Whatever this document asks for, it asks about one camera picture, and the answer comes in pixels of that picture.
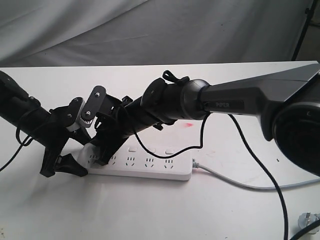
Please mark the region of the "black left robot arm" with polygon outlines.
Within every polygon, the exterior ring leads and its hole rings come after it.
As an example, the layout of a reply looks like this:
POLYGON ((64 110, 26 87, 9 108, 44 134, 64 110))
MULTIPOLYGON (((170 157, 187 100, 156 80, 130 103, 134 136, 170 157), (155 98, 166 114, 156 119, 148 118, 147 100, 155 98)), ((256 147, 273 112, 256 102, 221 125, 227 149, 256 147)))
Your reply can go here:
POLYGON ((49 178, 57 172, 84 177, 88 170, 72 154, 61 152, 69 139, 85 145, 91 137, 80 124, 85 101, 74 98, 69 105, 45 110, 5 72, 0 73, 0 116, 16 127, 15 137, 22 147, 37 141, 45 147, 40 174, 49 178))

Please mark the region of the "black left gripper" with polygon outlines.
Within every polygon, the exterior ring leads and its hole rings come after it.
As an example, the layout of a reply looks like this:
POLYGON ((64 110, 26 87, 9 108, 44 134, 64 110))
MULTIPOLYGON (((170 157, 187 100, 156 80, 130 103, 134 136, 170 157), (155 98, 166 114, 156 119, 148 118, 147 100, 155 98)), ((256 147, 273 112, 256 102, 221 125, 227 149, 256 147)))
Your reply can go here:
MULTIPOLYGON (((40 174, 52 177, 56 172, 61 172, 78 177, 86 176, 88 170, 80 165, 71 153, 61 156, 70 137, 70 132, 62 123, 63 118, 67 115, 67 107, 57 107, 51 109, 49 113, 47 122, 40 128, 39 143, 45 147, 40 174)), ((73 131, 72 139, 83 146, 92 140, 85 127, 73 131)))

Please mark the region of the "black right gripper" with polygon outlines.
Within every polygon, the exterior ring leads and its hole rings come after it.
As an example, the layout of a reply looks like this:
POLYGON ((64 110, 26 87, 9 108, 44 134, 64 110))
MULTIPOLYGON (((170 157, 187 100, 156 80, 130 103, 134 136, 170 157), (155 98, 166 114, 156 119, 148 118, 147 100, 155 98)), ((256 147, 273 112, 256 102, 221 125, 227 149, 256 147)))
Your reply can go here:
POLYGON ((132 103, 133 99, 125 96, 122 100, 107 94, 96 114, 94 129, 96 135, 89 141, 90 144, 99 150, 99 157, 96 163, 105 166, 111 157, 123 145, 127 138, 120 133, 118 120, 119 110, 132 103))

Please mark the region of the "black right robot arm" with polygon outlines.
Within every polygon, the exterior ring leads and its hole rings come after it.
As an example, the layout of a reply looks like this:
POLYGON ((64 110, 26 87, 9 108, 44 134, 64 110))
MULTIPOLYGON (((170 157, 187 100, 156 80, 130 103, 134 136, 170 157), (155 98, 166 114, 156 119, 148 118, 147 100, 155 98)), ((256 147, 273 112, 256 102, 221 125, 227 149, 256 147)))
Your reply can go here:
POLYGON ((107 95, 97 114, 100 126, 92 144, 97 163, 112 155, 133 134, 161 130, 178 120, 204 120, 210 113, 254 116, 264 138, 301 169, 320 173, 320 66, 211 85, 202 79, 176 78, 170 71, 154 80, 135 100, 107 95))

